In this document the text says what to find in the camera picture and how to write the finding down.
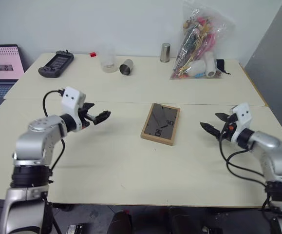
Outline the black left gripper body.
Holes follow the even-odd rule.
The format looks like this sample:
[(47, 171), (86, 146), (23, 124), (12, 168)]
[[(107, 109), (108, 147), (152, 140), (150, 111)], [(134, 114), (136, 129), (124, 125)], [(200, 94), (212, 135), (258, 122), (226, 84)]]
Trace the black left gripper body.
[(88, 110), (85, 110), (83, 107), (78, 109), (78, 116), (82, 124), (82, 129), (87, 128), (90, 125), (90, 121), (92, 122), (92, 115), (88, 114)]

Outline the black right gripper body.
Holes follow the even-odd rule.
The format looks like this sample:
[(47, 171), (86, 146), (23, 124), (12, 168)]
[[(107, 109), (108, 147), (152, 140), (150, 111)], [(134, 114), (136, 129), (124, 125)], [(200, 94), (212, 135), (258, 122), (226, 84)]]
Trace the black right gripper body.
[(236, 131), (236, 114), (230, 115), (230, 121), (224, 121), (223, 129), (219, 140), (227, 139), (231, 141), (233, 134)]

